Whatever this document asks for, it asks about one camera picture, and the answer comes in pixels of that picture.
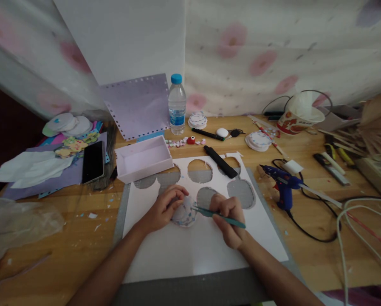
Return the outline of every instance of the scissors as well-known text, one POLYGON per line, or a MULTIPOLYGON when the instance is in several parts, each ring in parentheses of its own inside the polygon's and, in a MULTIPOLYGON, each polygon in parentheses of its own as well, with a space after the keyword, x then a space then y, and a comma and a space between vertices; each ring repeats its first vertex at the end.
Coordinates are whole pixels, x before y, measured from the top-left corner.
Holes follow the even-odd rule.
POLYGON ((240 221, 237 221, 237 220, 234 220, 232 218, 227 218, 221 214, 219 214, 218 212, 213 212, 211 210, 207 210, 205 208, 201 208, 201 207, 197 207, 197 206, 193 206, 191 207, 191 209, 201 213, 203 216, 205 217, 213 217, 213 215, 219 215, 220 217, 222 217, 227 223, 231 224, 231 225, 235 225, 237 227, 241 227, 241 228, 246 228, 246 225, 240 221))

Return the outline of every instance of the plastic water bottle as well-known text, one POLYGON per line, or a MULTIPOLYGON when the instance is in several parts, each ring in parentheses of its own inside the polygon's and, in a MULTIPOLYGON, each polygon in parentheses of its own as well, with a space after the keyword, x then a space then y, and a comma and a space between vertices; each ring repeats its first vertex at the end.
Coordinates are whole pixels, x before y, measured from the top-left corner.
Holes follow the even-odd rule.
POLYGON ((168 97, 170 130, 174 135, 180 135, 185 131, 186 94, 180 74, 172 74, 170 80, 172 82, 168 97))

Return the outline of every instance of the bottle label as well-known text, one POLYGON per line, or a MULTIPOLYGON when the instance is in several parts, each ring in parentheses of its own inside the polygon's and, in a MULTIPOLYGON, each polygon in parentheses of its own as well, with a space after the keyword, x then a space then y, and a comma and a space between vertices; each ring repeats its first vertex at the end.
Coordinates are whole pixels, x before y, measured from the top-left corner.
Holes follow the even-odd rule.
POLYGON ((185 115, 180 116, 180 117, 170 116, 170 124, 171 125, 183 125, 183 124, 185 124, 185 115))

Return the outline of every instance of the black pen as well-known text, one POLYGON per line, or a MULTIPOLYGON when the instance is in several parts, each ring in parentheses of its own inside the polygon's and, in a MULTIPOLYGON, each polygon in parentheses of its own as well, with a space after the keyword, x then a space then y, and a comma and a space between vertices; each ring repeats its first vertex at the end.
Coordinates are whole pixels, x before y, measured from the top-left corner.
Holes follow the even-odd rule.
POLYGON ((214 138, 214 139, 217 139, 217 140, 225 141, 225 138, 222 137, 222 136, 218 136, 216 134, 205 132, 203 130, 198 130, 198 129, 195 129, 194 127, 192 128, 192 131, 195 132, 195 133, 198 133, 198 134, 210 137, 210 138, 214 138))

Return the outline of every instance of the smartphone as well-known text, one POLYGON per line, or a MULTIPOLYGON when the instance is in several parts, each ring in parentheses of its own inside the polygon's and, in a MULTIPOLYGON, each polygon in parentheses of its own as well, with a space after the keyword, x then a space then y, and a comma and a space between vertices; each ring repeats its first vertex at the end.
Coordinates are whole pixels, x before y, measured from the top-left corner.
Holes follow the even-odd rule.
POLYGON ((104 142, 99 141, 84 149, 82 183, 90 183, 102 176, 104 176, 104 142))

